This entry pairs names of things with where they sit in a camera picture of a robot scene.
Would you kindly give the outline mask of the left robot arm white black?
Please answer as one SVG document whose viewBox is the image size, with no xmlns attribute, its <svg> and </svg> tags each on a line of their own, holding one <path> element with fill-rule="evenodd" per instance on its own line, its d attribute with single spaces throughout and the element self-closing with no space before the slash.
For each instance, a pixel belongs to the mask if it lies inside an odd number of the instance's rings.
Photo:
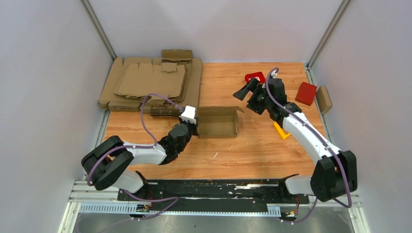
<svg viewBox="0 0 412 233">
<path fill-rule="evenodd" d="M 96 190 L 116 187 L 126 190 L 136 200 L 148 197 L 147 181 L 138 171 L 129 171 L 131 165 L 166 165 L 174 161 L 193 136 L 198 136 L 197 124 L 181 120 L 155 145 L 134 144 L 111 136 L 82 160 L 87 173 L 87 184 Z"/>
</svg>

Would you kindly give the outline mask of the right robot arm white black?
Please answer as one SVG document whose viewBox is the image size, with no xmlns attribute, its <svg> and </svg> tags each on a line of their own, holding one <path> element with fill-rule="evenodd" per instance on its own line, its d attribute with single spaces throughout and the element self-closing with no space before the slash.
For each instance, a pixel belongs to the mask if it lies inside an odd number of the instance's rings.
<svg viewBox="0 0 412 233">
<path fill-rule="evenodd" d="M 277 190 L 282 202 L 291 202 L 298 194 L 313 195 L 326 202 L 357 190 L 355 154 L 341 150 L 315 129 L 301 108 L 288 101 L 281 79 L 268 78 L 264 84 L 251 79 L 233 97 L 244 100 L 248 93 L 252 95 L 247 108 L 259 115 L 267 111 L 272 120 L 300 143 L 315 164 L 310 176 L 292 175 L 284 179 Z"/>
</svg>

